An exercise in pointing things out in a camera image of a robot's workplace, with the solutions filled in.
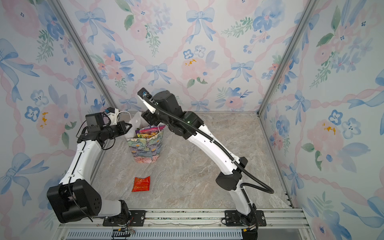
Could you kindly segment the purple berries candy bag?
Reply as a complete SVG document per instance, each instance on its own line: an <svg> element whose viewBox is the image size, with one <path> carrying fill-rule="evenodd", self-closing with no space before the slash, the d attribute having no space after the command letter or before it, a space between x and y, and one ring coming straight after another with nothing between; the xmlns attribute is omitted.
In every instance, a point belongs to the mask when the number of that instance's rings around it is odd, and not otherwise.
<svg viewBox="0 0 384 240"><path fill-rule="evenodd" d="M147 127L141 128L139 130L136 130L136 134L158 133L158 132L161 132L165 127L166 127L166 125L147 126Z"/></svg>

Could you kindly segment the floral paper gift bag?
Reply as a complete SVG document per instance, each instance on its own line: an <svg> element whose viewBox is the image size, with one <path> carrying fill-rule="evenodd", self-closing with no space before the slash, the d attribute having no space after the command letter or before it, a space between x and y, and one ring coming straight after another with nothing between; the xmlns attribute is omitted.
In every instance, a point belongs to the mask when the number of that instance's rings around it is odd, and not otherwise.
<svg viewBox="0 0 384 240"><path fill-rule="evenodd" d="M127 111L118 113L117 121L125 121L132 124L132 128L124 135L135 162L151 164L154 163L162 150L162 140L164 129L161 133L151 139L139 139L136 130L150 126L142 117L141 112L137 112L134 116Z"/></svg>

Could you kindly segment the small red snack packet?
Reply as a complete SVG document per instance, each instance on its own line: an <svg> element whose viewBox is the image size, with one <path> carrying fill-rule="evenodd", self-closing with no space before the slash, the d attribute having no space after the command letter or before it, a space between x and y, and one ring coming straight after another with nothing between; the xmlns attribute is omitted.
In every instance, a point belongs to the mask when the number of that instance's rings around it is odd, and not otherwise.
<svg viewBox="0 0 384 240"><path fill-rule="evenodd" d="M144 179L135 178L132 192L147 192L150 190L151 177L148 176Z"/></svg>

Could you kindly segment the yellow candy bag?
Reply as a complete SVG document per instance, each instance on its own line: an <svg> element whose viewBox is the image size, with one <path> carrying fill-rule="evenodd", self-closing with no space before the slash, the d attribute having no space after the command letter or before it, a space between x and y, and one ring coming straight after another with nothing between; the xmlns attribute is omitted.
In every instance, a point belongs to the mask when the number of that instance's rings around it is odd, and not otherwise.
<svg viewBox="0 0 384 240"><path fill-rule="evenodd" d="M151 139L157 135L159 135L161 132L154 132L154 133L138 133L137 137L139 139Z"/></svg>

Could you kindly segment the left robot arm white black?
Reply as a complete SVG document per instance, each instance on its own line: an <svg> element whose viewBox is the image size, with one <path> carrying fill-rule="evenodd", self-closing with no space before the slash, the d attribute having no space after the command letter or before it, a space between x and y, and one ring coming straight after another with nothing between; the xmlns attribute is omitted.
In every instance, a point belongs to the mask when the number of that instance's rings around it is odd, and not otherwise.
<svg viewBox="0 0 384 240"><path fill-rule="evenodd" d="M84 218L108 219L124 226L132 217L125 201L105 200L91 185L91 175L107 140L125 135L132 125L124 121L105 126L84 127L77 140L74 159L58 185L50 187L47 198L62 224Z"/></svg>

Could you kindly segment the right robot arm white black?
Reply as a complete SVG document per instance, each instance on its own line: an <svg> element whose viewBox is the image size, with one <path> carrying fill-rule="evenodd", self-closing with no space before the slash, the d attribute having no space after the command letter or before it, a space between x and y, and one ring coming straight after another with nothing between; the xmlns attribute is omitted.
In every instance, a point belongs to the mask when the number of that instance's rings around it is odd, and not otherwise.
<svg viewBox="0 0 384 240"><path fill-rule="evenodd" d="M256 207L250 201L242 180L243 174L250 175L245 169L246 158L239 158L225 148L196 113L182 110L175 95L169 91L153 96L142 88L138 96L147 107L142 114L147 122L165 124L171 132L199 147L214 161L221 171L216 183L230 193L241 223L249 228L257 225Z"/></svg>

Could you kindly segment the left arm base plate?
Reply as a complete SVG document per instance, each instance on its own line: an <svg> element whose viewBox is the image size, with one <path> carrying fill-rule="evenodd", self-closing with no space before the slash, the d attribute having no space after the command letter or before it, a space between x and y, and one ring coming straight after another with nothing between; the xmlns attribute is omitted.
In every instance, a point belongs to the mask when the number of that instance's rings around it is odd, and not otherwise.
<svg viewBox="0 0 384 240"><path fill-rule="evenodd" d="M103 227L142 227L146 218L145 210L133 210L117 216L107 217Z"/></svg>

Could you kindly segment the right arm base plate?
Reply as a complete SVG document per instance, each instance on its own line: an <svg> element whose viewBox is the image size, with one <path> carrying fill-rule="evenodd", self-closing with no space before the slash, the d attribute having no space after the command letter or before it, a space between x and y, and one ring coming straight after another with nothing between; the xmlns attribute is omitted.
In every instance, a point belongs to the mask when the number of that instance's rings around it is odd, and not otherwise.
<svg viewBox="0 0 384 240"><path fill-rule="evenodd" d="M266 217L263 211L256 210L256 216L252 213L243 215L236 210L224 211L225 216L222 218L222 224L228 227L247 227L248 224L251 226L258 222L259 227L266 227Z"/></svg>

